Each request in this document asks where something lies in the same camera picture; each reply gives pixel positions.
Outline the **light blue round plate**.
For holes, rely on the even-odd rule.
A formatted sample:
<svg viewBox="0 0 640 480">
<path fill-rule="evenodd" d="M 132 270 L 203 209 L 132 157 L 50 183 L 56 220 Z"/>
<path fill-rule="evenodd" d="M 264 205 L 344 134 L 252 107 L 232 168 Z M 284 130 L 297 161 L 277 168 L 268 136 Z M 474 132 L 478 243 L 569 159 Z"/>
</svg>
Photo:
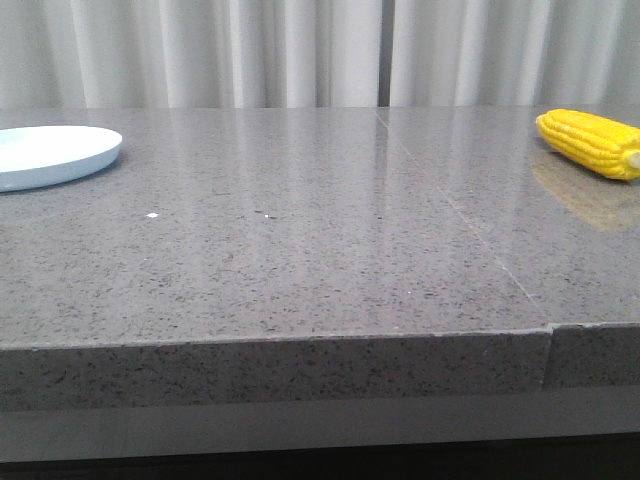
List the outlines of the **light blue round plate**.
<svg viewBox="0 0 640 480">
<path fill-rule="evenodd" d="M 111 165 L 123 137 L 100 127 L 53 125 L 1 131 L 1 190 L 73 181 Z"/>
</svg>

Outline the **yellow corn cob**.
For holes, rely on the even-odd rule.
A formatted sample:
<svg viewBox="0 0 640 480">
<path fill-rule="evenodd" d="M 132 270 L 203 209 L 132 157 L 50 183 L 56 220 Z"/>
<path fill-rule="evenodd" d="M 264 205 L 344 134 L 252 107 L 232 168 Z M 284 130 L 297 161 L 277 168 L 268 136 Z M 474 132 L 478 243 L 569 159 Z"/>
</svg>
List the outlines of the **yellow corn cob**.
<svg viewBox="0 0 640 480">
<path fill-rule="evenodd" d="M 639 129 L 606 117 L 568 109 L 539 115 L 541 137 L 569 160 L 599 175 L 639 178 Z"/>
</svg>

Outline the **white pleated curtain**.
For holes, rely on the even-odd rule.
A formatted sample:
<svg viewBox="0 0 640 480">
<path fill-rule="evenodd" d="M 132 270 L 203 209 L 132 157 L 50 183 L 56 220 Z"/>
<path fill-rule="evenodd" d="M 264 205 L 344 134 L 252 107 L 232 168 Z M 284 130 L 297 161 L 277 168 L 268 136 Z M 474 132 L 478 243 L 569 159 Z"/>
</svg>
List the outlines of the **white pleated curtain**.
<svg viewBox="0 0 640 480">
<path fill-rule="evenodd" d="M 635 1 L 5 1 L 1 104 L 635 104 Z"/>
</svg>

